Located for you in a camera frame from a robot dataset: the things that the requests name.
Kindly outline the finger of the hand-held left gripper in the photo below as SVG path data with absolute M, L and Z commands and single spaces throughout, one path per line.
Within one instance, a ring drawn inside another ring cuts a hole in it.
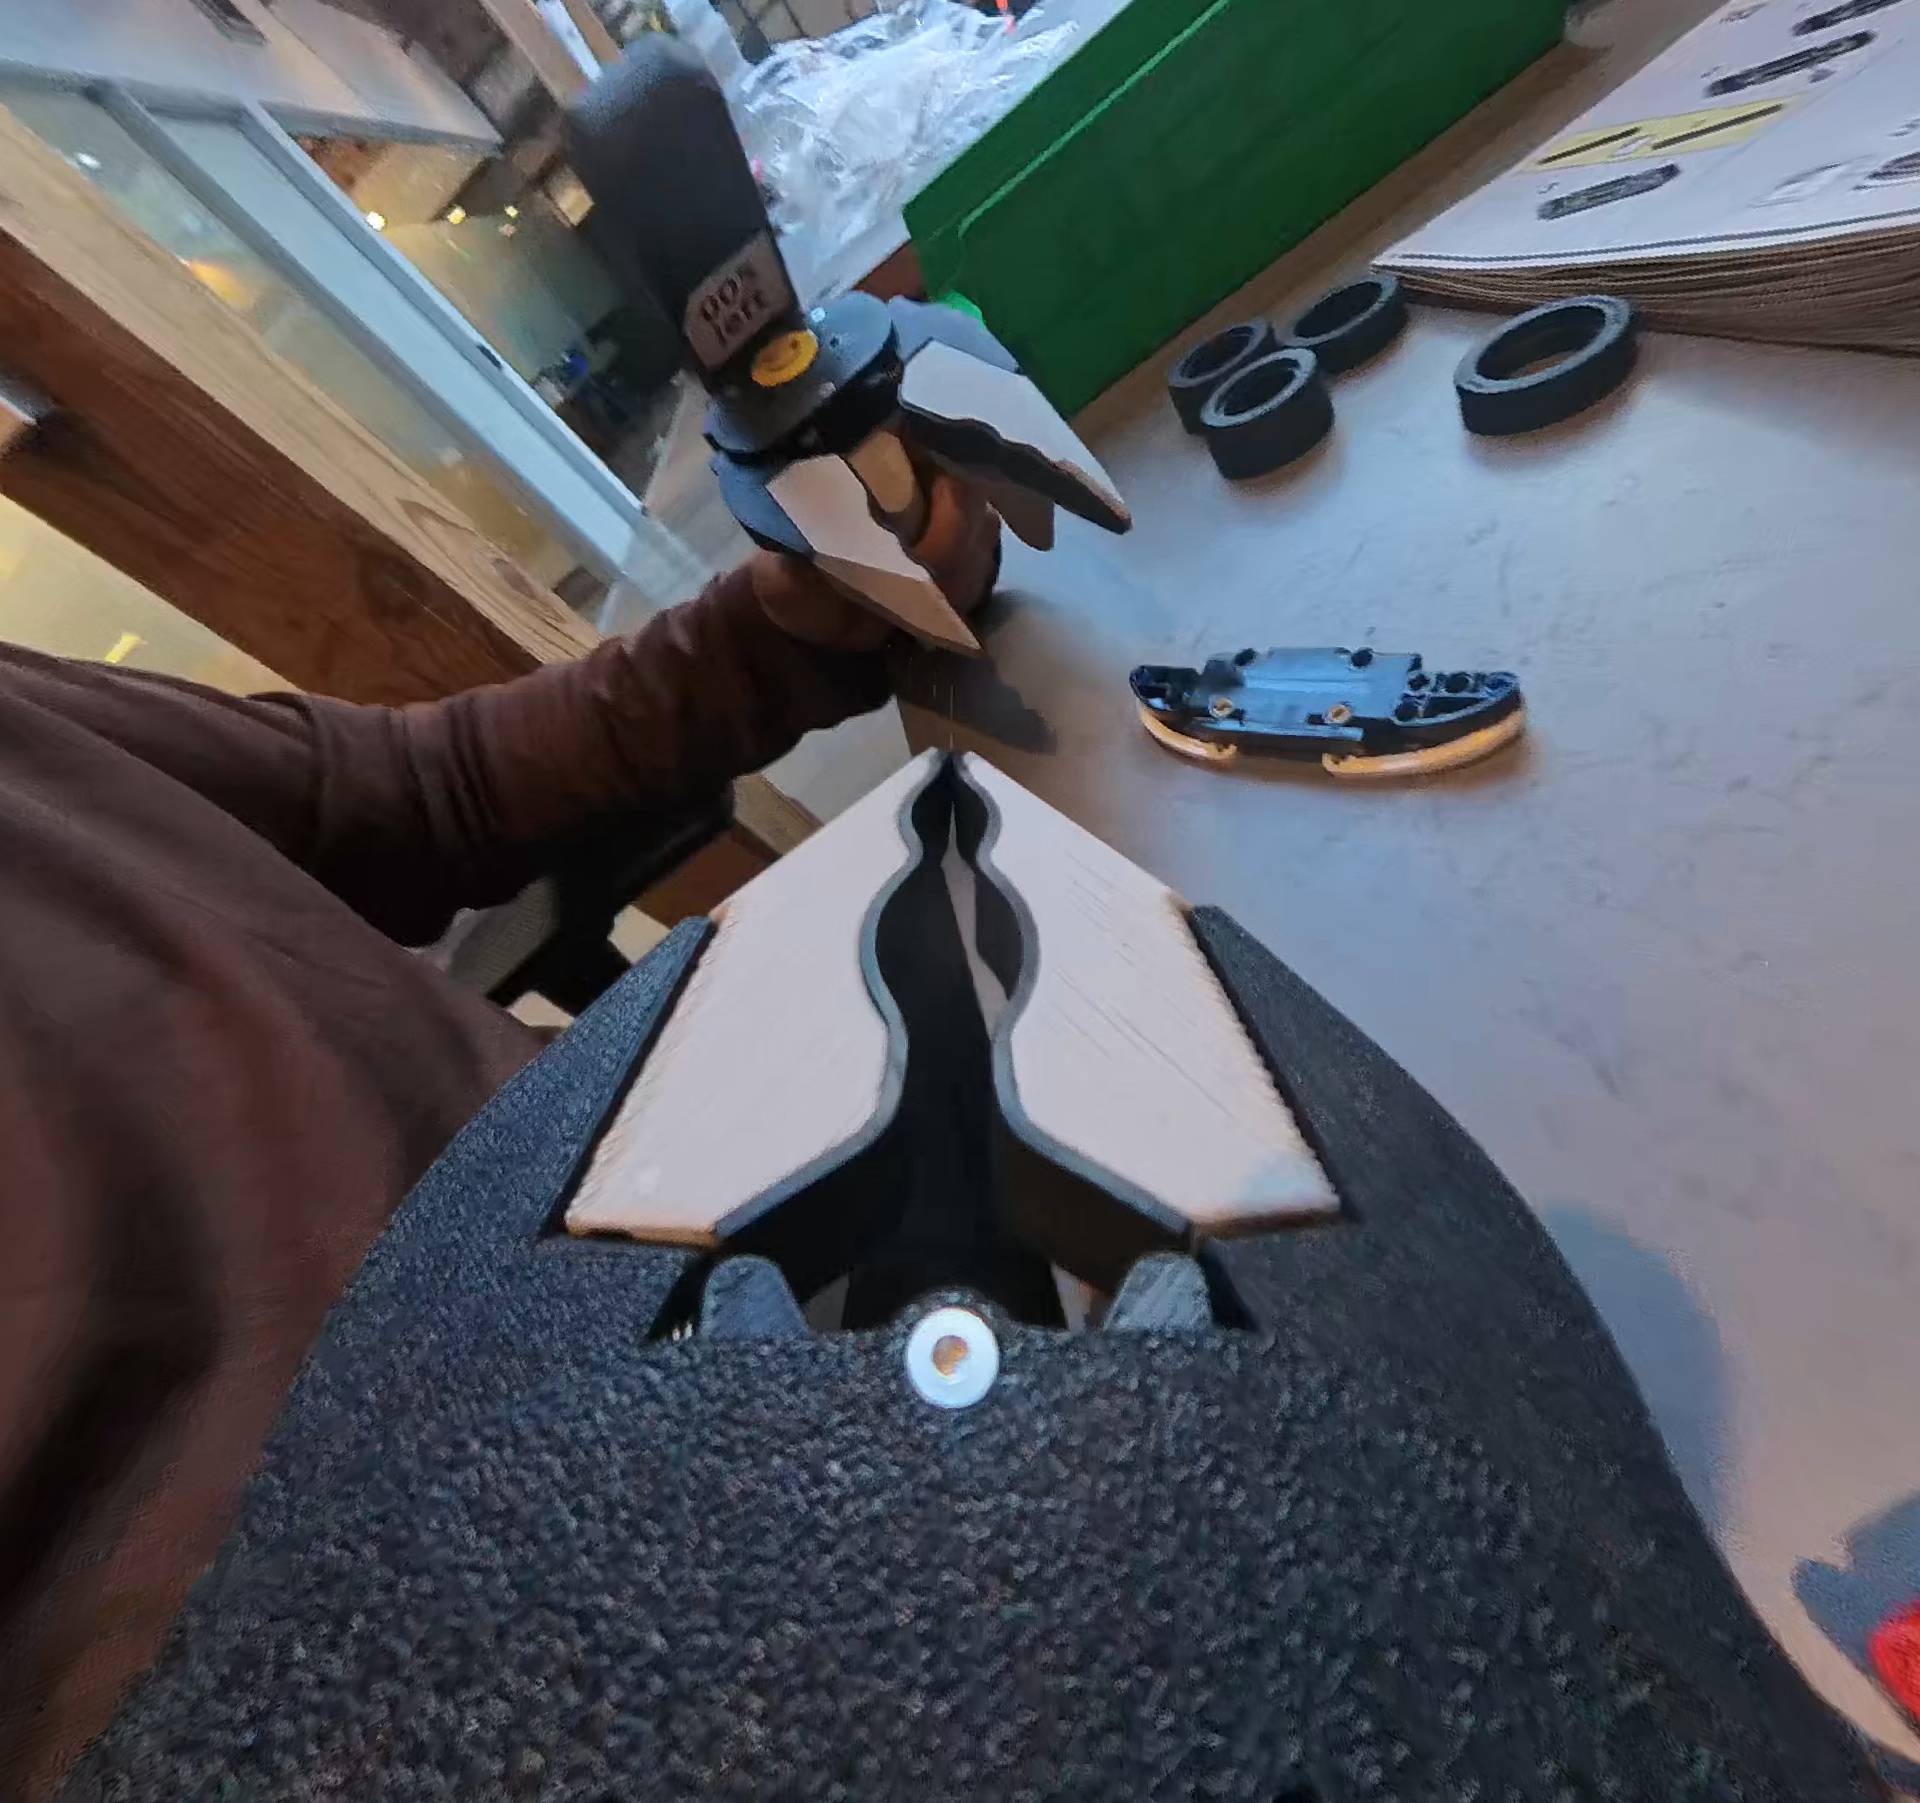
M 1055 549 L 1058 512 L 1116 537 L 1133 528 L 1111 474 L 1021 371 L 933 343 L 904 364 L 898 400 L 902 436 L 988 495 L 1026 546 Z
M 979 655 L 973 628 L 909 550 L 925 528 L 912 461 L 797 461 L 769 496 L 831 583 L 927 646 Z

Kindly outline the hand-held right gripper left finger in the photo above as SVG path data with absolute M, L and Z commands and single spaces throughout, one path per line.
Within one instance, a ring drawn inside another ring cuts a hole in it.
M 925 861 L 919 755 L 728 898 L 565 1212 L 573 1239 L 723 1246 L 877 1140 L 904 1082 L 877 923 Z

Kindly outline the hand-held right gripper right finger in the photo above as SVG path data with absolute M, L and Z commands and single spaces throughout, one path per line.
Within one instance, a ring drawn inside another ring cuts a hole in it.
M 1192 903 L 979 757 L 961 759 L 961 851 L 1021 1145 L 1172 1236 L 1339 1212 Z

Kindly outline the black white toy car panel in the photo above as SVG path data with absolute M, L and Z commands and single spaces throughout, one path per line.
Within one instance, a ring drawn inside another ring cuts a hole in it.
M 1244 646 L 1199 667 L 1130 672 L 1138 721 L 1205 766 L 1314 762 L 1340 782 L 1421 782 L 1469 769 L 1525 732 L 1520 677 L 1431 667 L 1371 646 Z

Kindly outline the person's left forearm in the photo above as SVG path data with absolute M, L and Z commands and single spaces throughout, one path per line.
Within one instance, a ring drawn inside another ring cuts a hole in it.
M 746 566 L 593 655 L 382 709 L 274 693 L 258 785 L 280 849 L 405 948 L 502 903 L 621 817 L 699 805 L 882 706 L 890 655 L 783 631 Z

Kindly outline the grey desk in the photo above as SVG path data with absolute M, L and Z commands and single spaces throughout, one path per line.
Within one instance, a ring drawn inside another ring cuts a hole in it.
M 774 769 L 828 818 L 964 744 L 1388 1050 L 1550 1226 L 1749 1598 L 1901 1760 L 1862 1667 L 1917 1596 L 1917 364 L 1647 335 L 1572 424 L 1469 434 L 1487 317 L 1417 310 L 1332 434 L 1224 482 L 1167 362 L 1083 432 L 1133 504 L 1007 550 L 1021 711 L 880 715 Z M 1523 683 L 1431 782 L 1219 771 L 1126 677 L 1378 646 Z

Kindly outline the person's left hand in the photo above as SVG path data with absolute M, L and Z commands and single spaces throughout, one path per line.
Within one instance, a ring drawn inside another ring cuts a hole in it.
M 973 624 L 993 596 L 1003 562 L 1003 531 L 996 518 L 989 521 L 993 526 L 983 538 L 962 541 L 952 557 L 925 557 L 917 545 L 896 567 L 855 567 L 757 550 L 746 571 L 775 626 L 806 644 L 871 652 L 887 640 L 906 638 L 977 655 Z

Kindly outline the black toy tyre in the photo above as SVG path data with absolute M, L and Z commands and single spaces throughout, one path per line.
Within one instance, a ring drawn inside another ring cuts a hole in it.
M 1320 447 L 1334 425 L 1315 352 L 1274 350 L 1226 376 L 1199 410 L 1199 436 L 1226 481 L 1257 481 Z
M 1503 322 L 1456 371 L 1461 424 L 1515 438 L 1585 416 L 1634 371 L 1638 330 L 1621 297 L 1564 297 Z
M 1195 343 L 1167 378 L 1169 400 L 1182 430 L 1198 438 L 1203 432 L 1203 410 L 1215 393 L 1278 347 L 1278 332 L 1266 317 L 1234 322 Z
M 1282 332 L 1282 344 L 1307 352 L 1329 376 L 1348 376 L 1391 350 L 1407 322 L 1402 278 L 1366 270 L 1298 311 Z

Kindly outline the clear plastic bag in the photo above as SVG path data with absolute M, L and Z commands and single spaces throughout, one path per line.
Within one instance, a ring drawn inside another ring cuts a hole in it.
M 852 244 L 977 143 L 1083 39 L 952 0 L 901 0 L 785 39 L 730 96 L 783 239 Z

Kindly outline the glass partition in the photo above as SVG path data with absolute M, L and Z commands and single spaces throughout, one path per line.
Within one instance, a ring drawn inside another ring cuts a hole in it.
M 5 62 L 5 108 L 305 387 L 553 591 L 705 567 L 258 105 Z

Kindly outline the green plastic bin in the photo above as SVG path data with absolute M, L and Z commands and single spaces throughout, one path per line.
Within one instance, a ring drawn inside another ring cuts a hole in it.
M 1075 413 L 1564 37 L 1569 0 L 1129 0 L 904 222 Z

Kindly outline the person's brown shirt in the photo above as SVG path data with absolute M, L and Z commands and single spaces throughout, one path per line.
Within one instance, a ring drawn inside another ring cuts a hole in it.
M 370 1243 L 541 1034 L 369 923 L 579 667 L 415 711 L 5 646 L 5 1800 L 49 1800 L 219 1550 Z

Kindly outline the open instruction booklet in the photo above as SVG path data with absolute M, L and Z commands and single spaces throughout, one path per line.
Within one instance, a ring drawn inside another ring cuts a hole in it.
M 1918 352 L 1918 0 L 1729 0 L 1384 249 L 1420 297 L 1621 297 L 1683 335 Z

